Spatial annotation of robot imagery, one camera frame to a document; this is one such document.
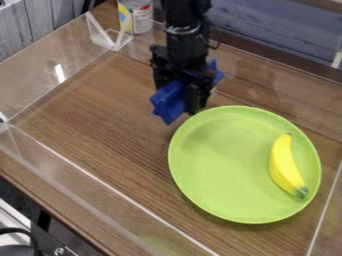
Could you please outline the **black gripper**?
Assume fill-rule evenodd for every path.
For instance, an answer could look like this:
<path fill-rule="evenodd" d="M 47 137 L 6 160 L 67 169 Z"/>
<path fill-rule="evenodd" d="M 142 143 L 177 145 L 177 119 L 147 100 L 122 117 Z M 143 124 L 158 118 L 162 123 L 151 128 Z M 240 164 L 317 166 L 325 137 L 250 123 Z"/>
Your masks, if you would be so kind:
<path fill-rule="evenodd" d="M 165 26 L 166 44 L 153 44 L 151 67 L 157 89 L 173 78 L 181 78 L 186 71 L 201 76 L 210 75 L 206 67 L 210 48 L 210 30 L 206 24 L 194 26 Z M 186 85 L 186 112 L 196 115 L 208 104 L 212 96 L 213 80 L 196 79 Z"/>

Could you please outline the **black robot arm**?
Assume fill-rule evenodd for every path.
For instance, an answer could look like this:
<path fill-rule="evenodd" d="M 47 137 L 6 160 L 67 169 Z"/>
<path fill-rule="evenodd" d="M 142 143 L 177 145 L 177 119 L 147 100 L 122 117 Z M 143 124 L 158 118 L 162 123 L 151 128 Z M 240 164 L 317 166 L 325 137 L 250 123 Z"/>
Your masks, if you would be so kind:
<path fill-rule="evenodd" d="M 205 108 L 218 71 L 208 61 L 212 0 L 161 0 L 165 12 L 166 44 L 153 44 L 151 67 L 157 90 L 173 81 L 185 85 L 185 112 Z"/>

